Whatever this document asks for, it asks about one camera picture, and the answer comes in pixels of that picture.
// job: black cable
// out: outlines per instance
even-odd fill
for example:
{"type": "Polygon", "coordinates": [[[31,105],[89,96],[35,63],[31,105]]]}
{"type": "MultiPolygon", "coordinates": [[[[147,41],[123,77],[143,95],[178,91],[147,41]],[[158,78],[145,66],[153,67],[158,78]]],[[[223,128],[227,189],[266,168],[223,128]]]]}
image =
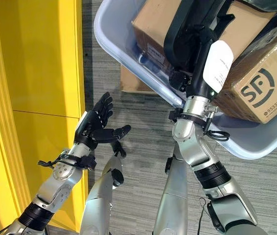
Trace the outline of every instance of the black cable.
{"type": "Polygon", "coordinates": [[[212,131],[208,130],[211,124],[212,118],[207,118],[206,125],[203,128],[204,135],[207,135],[209,138],[215,141],[228,141],[230,138],[230,134],[226,131],[212,131]]]}
{"type": "Polygon", "coordinates": [[[200,197],[198,200],[199,200],[199,203],[201,204],[202,209],[204,209],[204,211],[205,211],[205,213],[208,215],[208,217],[211,218],[211,217],[210,217],[210,214],[206,211],[206,209],[205,209],[205,207],[204,207],[204,206],[206,205],[206,203],[207,203],[207,202],[206,202],[206,199],[203,198],[203,197],[200,197]]]}
{"type": "Polygon", "coordinates": [[[207,131],[206,135],[215,141],[228,141],[230,138],[230,134],[226,131],[209,130],[209,131],[207,131]]]}
{"type": "Polygon", "coordinates": [[[2,230],[0,230],[0,234],[5,231],[6,229],[8,229],[8,227],[10,226],[11,224],[9,224],[7,227],[3,228],[2,230]]]}
{"type": "Polygon", "coordinates": [[[206,214],[208,215],[207,211],[205,210],[205,205],[206,205],[206,199],[203,198],[203,197],[200,197],[199,199],[199,203],[201,204],[201,207],[202,207],[202,212],[201,212],[201,217],[199,218],[199,221],[198,221],[198,230],[197,230],[197,235],[199,235],[199,232],[201,230],[201,222],[202,222],[202,218],[203,218],[203,213],[204,211],[206,212],[206,214]],[[201,199],[203,199],[205,201],[205,203],[202,205],[201,203],[201,199]]]}

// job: white label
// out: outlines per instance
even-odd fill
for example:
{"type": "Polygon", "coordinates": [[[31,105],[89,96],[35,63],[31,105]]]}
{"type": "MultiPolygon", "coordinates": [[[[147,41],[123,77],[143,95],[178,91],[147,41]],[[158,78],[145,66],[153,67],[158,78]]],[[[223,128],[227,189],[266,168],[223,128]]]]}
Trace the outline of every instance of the white label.
{"type": "Polygon", "coordinates": [[[161,55],[152,45],[149,43],[147,44],[147,52],[150,54],[155,60],[157,60],[159,63],[163,64],[164,62],[164,56],[161,55]]]}
{"type": "Polygon", "coordinates": [[[226,81],[232,62],[233,53],[226,42],[218,40],[211,45],[203,78],[217,93],[221,91],[226,81]]]}

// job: plastic tray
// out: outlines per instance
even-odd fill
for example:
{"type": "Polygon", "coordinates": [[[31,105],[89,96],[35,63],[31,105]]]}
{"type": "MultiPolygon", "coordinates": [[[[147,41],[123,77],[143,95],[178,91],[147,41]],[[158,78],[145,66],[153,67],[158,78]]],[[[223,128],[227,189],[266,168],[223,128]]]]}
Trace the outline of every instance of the plastic tray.
{"type": "MultiPolygon", "coordinates": [[[[168,103],[183,107],[185,94],[172,89],[168,77],[137,47],[131,21],[144,3],[145,0],[103,0],[94,21],[96,39],[107,53],[168,103]]],[[[262,125],[218,114],[211,129],[231,134],[229,141],[219,143],[239,158],[261,158],[277,147],[277,116],[262,125]]]]}

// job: robotic hand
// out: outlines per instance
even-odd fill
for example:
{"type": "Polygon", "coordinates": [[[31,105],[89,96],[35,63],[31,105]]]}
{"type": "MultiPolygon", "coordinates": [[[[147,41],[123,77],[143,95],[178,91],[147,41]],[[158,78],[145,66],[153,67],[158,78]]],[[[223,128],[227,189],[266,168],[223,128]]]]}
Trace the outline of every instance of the robotic hand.
{"type": "Polygon", "coordinates": [[[92,110],[84,113],[82,122],[75,131],[74,142],[84,143],[90,149],[95,149],[99,143],[113,143],[130,131],[129,125],[115,130],[104,129],[108,118],[113,114],[112,100],[109,92],[106,92],[92,110]]]}
{"type": "MultiPolygon", "coordinates": [[[[125,151],[118,140],[131,130],[131,126],[126,125],[115,130],[104,129],[108,118],[113,114],[112,100],[107,92],[92,110],[83,114],[77,124],[71,149],[64,149],[53,162],[38,162],[41,166],[51,167],[52,175],[41,185],[33,201],[6,229],[4,235],[43,235],[48,222],[69,197],[73,186],[82,178],[83,169],[95,168],[95,157],[91,152],[99,143],[111,143],[114,151],[103,172],[107,179],[105,182],[112,182],[115,186],[123,183],[118,156],[125,157],[125,151]]],[[[101,197],[98,193],[95,194],[93,198],[101,197]]]]}

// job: brown cardboard box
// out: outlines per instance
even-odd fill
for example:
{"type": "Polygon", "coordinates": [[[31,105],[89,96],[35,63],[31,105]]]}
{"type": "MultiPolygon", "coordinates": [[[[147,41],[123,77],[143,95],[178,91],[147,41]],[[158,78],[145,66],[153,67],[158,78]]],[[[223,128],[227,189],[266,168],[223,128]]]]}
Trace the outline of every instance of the brown cardboard box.
{"type": "Polygon", "coordinates": [[[156,94],[126,67],[120,68],[120,90],[129,93],[156,94]]]}
{"type": "MultiPolygon", "coordinates": [[[[138,46],[165,73],[168,73],[170,64],[165,58],[163,43],[180,2],[181,0],[147,0],[132,22],[138,46]]],[[[220,40],[230,46],[235,60],[275,13],[259,12],[238,1],[234,1],[228,13],[233,13],[235,20],[229,24],[220,40]]]]}
{"type": "Polygon", "coordinates": [[[267,123],[277,115],[277,37],[238,61],[214,103],[229,116],[267,123]]]}

